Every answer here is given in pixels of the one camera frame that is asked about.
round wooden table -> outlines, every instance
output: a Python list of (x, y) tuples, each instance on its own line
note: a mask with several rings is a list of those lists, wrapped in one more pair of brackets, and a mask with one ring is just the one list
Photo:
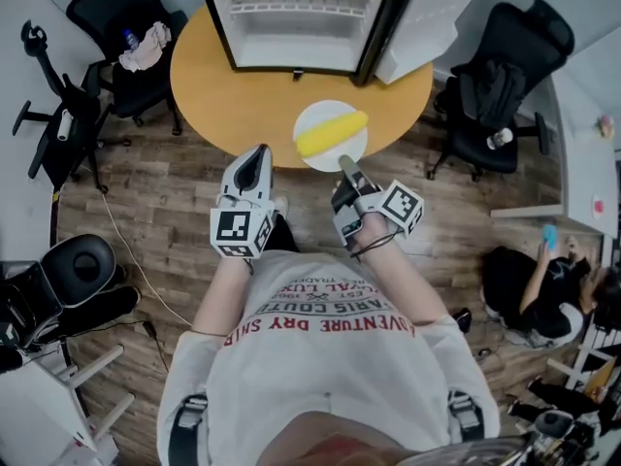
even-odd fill
[(366, 155), (403, 136), (422, 114), (433, 82), (432, 64), (385, 85), (356, 87), (343, 76), (292, 73), (236, 73), (207, 7), (187, 23), (175, 46), (171, 84), (190, 125), (206, 140), (239, 155), (267, 144), (277, 167), (308, 167), (293, 143), (300, 113), (320, 100), (341, 100), (369, 115)]

white cable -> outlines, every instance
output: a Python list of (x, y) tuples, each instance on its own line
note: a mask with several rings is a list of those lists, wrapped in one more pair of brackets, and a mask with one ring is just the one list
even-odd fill
[(136, 257), (134, 257), (134, 252), (132, 252), (132, 250), (129, 247), (129, 244), (125, 241), (125, 239), (123, 238), (123, 235), (120, 234), (120, 231), (118, 230), (118, 226), (116, 226), (116, 222), (114, 221), (113, 213), (111, 212), (110, 206), (108, 205), (108, 201), (106, 200), (106, 195), (104, 195), (102, 193), (101, 196), (104, 199), (104, 204), (106, 205), (106, 210), (108, 211), (110, 219), (113, 222), (113, 226), (114, 226), (114, 229), (116, 230), (116, 234), (118, 235), (118, 238), (120, 238), (122, 240), (123, 244), (125, 244), (125, 246), (127, 247), (127, 251), (129, 252), (129, 255), (131, 256), (132, 260), (134, 261), (134, 264), (136, 264), (136, 266), (138, 267), (138, 270), (143, 275), (143, 278), (145, 279), (145, 282), (147, 282), (147, 286), (151, 289), (151, 291), (155, 294), (155, 296), (159, 299), (159, 301), (164, 305), (164, 307), (166, 309), (168, 309), (172, 314), (174, 314), (176, 317), (178, 317), (185, 324), (189, 324), (191, 326), (192, 323), (189, 322), (187, 319), (185, 319), (185, 317), (183, 317), (182, 315), (176, 313), (170, 307), (168, 307), (168, 304), (166, 302), (164, 302), (164, 299), (162, 297), (160, 297), (159, 293), (157, 293), (155, 291), (155, 288), (153, 288), (151, 286), (151, 283), (148, 282), (147, 275), (145, 274), (145, 272), (143, 271), (143, 268), (140, 266), (140, 264), (136, 260)]

black refrigerator frame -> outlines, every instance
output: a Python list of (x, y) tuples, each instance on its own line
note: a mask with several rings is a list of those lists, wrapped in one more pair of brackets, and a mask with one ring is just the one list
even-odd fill
[(349, 76), (351, 82), (356, 86), (364, 86), (373, 79), (376, 67), (381, 60), (386, 47), (388, 47), (392, 36), (399, 25), (401, 17), (408, 7), (409, 0), (382, 0), (377, 9), (376, 20), (369, 31), (367, 43), (363, 48), (362, 55), (358, 62), (358, 67), (352, 73), (341, 69), (324, 69), (313, 67), (292, 67), (292, 66), (249, 66), (240, 67), (235, 62), (235, 57), (231, 51), (224, 26), (215, 6), (214, 0), (205, 0), (207, 7), (212, 15), (213, 25), (217, 32), (226, 57), (231, 65), (231, 69), (237, 72), (291, 72), (294, 74), (317, 73), (331, 74), (338, 76)]

white plate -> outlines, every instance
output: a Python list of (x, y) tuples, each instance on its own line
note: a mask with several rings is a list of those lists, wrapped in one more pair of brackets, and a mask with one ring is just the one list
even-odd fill
[[(356, 109), (339, 100), (322, 100), (305, 108), (300, 114), (293, 127), (293, 140), (295, 141), (302, 133), (335, 117), (343, 114), (355, 113)], [(354, 162), (358, 162), (367, 148), (368, 132), (364, 127), (351, 138), (339, 143), (335, 147), (322, 153), (303, 159), (312, 169), (324, 173), (336, 173), (341, 171), (339, 157), (349, 155)]]

white cylinder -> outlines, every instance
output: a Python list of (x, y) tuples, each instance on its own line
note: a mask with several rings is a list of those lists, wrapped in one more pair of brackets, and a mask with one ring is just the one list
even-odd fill
[(71, 114), (69, 114), (69, 111), (67, 111), (67, 109), (65, 109), (62, 112), (60, 126), (58, 126), (58, 133), (56, 134), (56, 137), (61, 142), (66, 142), (67, 139), (69, 138), (69, 132), (71, 131), (71, 123), (73, 122), (73, 120), (74, 120), (74, 117)]

